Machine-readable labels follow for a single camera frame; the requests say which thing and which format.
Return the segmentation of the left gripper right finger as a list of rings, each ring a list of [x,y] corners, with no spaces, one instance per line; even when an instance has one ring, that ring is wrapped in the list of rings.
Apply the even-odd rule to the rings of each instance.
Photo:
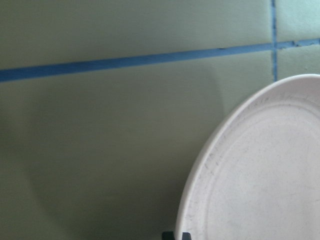
[[[181,240],[192,240],[192,236],[189,232],[183,232]]]

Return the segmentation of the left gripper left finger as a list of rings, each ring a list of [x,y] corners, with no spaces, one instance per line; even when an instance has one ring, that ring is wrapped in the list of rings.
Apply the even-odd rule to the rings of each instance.
[[[175,235],[173,231],[164,231],[161,234],[162,240],[175,240]]]

